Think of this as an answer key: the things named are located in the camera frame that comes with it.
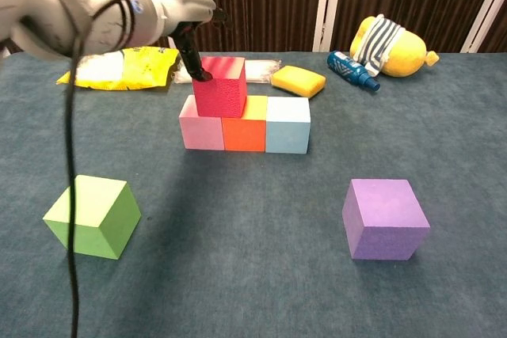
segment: red cube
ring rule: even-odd
[[[240,57],[203,57],[203,68],[211,81],[193,79],[199,116],[240,118],[246,102],[245,59]]]

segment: light blue cube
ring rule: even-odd
[[[305,154],[310,137],[310,104],[304,97],[269,97],[266,152]]]

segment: green cube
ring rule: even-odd
[[[74,251],[119,259],[141,213],[126,181],[79,175],[76,184]],[[70,199],[67,190],[43,220],[67,247]]]

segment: orange cube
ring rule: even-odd
[[[225,150],[265,152],[268,97],[249,95],[241,118],[222,118]]]

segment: foam block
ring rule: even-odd
[[[310,136],[308,98],[269,97],[266,152],[305,154]]]
[[[407,180],[352,180],[342,214],[357,260],[408,260],[429,232]]]
[[[202,66],[213,79],[206,82],[193,80],[199,116],[241,117],[246,100],[245,59],[203,57]]]
[[[119,259],[141,218],[127,182],[80,175],[75,184],[75,252]],[[67,188],[43,218],[65,247],[69,209]]]
[[[189,95],[180,112],[183,143],[188,150],[223,150],[222,120],[197,115],[196,98]]]
[[[271,85],[312,98],[326,86],[326,77],[297,66],[284,66],[271,76]]]
[[[265,151],[268,98],[249,95],[241,118],[222,118],[225,150]]]

